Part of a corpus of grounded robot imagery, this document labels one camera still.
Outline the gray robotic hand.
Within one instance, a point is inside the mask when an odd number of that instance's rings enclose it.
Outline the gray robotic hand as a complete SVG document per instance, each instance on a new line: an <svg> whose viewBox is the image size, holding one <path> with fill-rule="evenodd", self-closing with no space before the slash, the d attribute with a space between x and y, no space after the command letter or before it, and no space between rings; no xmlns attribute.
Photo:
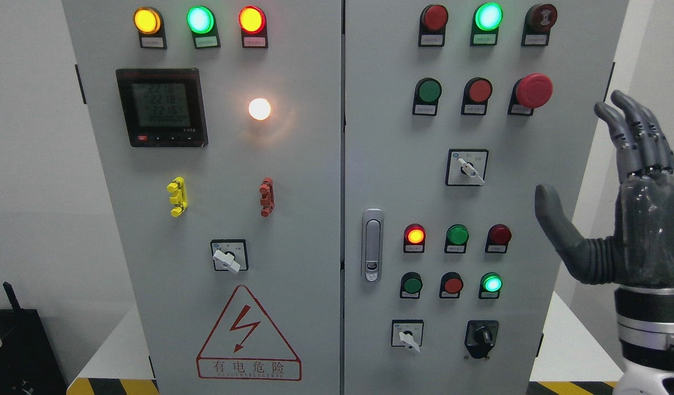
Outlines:
<svg viewBox="0 0 674 395"><path fill-rule="evenodd" d="M614 234L589 239L565 217L554 187L535 189L535 215L570 275L583 284L674 288L674 154L655 115L615 90L597 102L616 147Z"/></svg>

